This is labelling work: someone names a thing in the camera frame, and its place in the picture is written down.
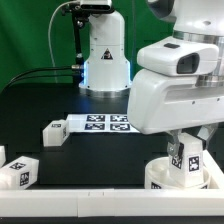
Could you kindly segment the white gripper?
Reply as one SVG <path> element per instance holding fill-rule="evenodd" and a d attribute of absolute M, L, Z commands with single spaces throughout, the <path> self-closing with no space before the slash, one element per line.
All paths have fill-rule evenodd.
<path fill-rule="evenodd" d="M 142 69 L 131 86 L 128 121 L 143 134 L 168 131 L 172 157 L 182 155 L 181 129 L 203 125 L 197 137 L 207 150 L 217 123 L 224 122 L 224 87 L 196 87 L 196 81 L 194 76 L 169 77 Z"/>

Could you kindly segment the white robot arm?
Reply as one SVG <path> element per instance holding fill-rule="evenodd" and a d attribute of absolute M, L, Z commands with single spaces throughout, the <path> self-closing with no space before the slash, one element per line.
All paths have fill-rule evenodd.
<path fill-rule="evenodd" d="M 130 90 L 128 120 L 144 134 L 224 122 L 224 0 L 146 0 L 173 34 L 138 51 L 130 75 L 124 22 L 111 0 L 81 0 L 90 13 L 90 56 L 80 87 L 95 95 Z"/>

